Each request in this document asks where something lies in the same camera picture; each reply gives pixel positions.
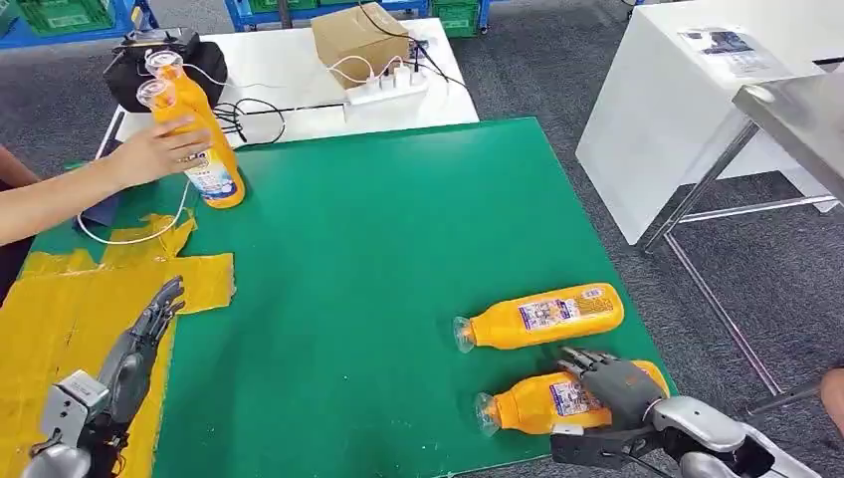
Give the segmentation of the person's hand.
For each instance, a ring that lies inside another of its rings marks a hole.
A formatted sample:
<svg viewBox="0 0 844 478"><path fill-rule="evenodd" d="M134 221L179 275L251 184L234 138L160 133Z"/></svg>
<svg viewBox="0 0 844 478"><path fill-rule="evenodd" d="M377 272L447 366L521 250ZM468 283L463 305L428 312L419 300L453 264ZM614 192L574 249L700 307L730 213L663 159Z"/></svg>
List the person's hand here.
<svg viewBox="0 0 844 478"><path fill-rule="evenodd" d="M133 135L104 160L105 184L116 192L199 164L193 155L211 145L211 134L192 117L158 123Z"/></svg>

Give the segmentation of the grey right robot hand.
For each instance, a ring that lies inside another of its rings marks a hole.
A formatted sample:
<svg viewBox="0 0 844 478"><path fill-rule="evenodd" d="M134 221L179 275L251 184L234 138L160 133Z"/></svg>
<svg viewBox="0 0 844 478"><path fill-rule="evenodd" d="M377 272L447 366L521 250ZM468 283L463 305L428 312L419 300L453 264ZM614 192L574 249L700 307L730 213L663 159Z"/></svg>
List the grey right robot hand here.
<svg viewBox="0 0 844 478"><path fill-rule="evenodd" d="M611 427L616 430L643 427L652 406L668 397L668 393L631 360L562 347L557 363L610 410Z"/></svg>

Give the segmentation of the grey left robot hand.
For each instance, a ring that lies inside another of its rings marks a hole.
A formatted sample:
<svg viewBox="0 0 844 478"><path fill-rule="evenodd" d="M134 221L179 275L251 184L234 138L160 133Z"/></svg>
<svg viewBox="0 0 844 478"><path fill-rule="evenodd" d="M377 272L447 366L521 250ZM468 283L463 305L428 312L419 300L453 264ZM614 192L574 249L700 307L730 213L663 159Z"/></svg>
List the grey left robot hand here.
<svg viewBox="0 0 844 478"><path fill-rule="evenodd" d="M183 293L182 277L167 281L107 354L98 380L108 389L105 412L111 422L129 426L139 412L150 389L160 342L185 306Z"/></svg>

